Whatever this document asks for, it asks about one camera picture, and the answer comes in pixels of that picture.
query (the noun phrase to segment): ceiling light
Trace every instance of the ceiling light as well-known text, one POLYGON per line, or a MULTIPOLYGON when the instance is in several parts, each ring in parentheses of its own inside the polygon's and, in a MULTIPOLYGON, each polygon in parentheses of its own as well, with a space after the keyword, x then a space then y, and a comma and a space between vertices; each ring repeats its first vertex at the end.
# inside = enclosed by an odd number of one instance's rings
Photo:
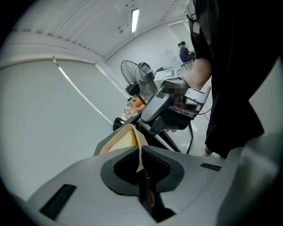
POLYGON ((138 24, 138 14, 140 10, 139 9, 134 9, 132 11, 132 33, 136 31, 137 29, 137 24, 138 24))

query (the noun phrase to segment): orange object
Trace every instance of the orange object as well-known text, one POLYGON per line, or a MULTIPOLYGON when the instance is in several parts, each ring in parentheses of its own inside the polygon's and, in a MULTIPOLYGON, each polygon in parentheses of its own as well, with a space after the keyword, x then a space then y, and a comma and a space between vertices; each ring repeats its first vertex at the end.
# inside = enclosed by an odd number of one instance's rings
POLYGON ((143 110, 145 108, 145 105, 141 102, 141 100, 137 97, 133 98, 134 102, 134 113, 137 113, 140 110, 143 110))
POLYGON ((129 130, 120 140, 118 140, 110 149, 110 151, 114 151, 124 147, 131 147, 138 145, 136 135, 133 130, 129 130))

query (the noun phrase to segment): white wall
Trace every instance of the white wall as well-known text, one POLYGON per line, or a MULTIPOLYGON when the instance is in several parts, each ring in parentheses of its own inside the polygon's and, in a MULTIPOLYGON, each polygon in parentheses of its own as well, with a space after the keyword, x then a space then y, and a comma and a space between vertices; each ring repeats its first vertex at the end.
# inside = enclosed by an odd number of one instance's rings
POLYGON ((94 63, 104 60, 81 46, 51 36, 31 32, 11 32, 1 46, 0 68, 38 59, 77 60, 94 63))
POLYGON ((65 60, 57 62, 76 87, 111 122, 123 116, 127 98, 95 65, 65 60))
POLYGON ((249 101, 265 133, 283 131, 283 63, 280 57, 249 101))
POLYGON ((0 174, 24 200, 112 132, 51 60, 4 68, 0 85, 0 174))
POLYGON ((185 41, 189 50, 193 50, 193 44, 191 42, 191 33, 189 31, 190 25, 188 23, 179 22, 169 26, 174 34, 178 37, 179 41, 185 41))
POLYGON ((127 86, 123 75, 120 71, 120 65, 123 60, 130 60, 136 63, 145 61, 155 71, 162 66, 170 66, 169 57, 166 52, 169 50, 171 54, 180 59, 178 43, 180 42, 174 32, 167 23, 150 31, 143 33, 125 46, 119 49, 107 61, 107 65, 124 85, 127 86))

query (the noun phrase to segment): person sitting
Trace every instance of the person sitting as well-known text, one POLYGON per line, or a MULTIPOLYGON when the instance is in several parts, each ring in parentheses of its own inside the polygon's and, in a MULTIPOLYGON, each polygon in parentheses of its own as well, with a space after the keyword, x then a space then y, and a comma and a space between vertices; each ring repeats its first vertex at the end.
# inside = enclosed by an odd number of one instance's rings
POLYGON ((186 43, 184 41, 181 42, 180 48, 180 58, 183 62, 188 62, 194 59, 194 53, 190 52, 186 47, 186 43))
POLYGON ((181 43, 178 44, 178 47, 179 47, 179 53, 178 54, 180 54, 181 45, 182 45, 181 43))

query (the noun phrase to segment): white box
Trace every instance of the white box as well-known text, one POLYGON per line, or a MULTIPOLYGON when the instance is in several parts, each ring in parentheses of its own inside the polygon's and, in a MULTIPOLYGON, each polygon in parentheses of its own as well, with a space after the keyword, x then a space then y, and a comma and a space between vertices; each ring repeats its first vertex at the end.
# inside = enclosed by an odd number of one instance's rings
POLYGON ((154 83, 158 90, 161 88, 161 83, 164 79, 175 79, 177 78, 177 70, 176 69, 170 69, 166 71, 160 71, 156 74, 154 83))

